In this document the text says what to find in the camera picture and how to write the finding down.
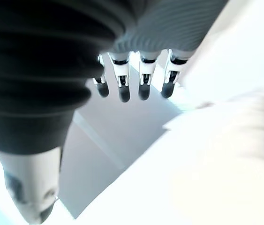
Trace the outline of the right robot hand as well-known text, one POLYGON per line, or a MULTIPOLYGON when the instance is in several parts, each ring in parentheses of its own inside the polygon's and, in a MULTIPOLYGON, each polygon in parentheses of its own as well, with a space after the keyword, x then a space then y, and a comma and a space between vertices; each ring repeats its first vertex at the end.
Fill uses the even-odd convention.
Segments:
POLYGON ((160 52, 169 51, 162 97, 169 98, 225 0, 0 0, 0 161, 24 220, 50 216, 63 148, 92 79, 108 95, 100 55, 109 54, 119 97, 129 101, 129 53, 140 53, 141 100, 160 52))

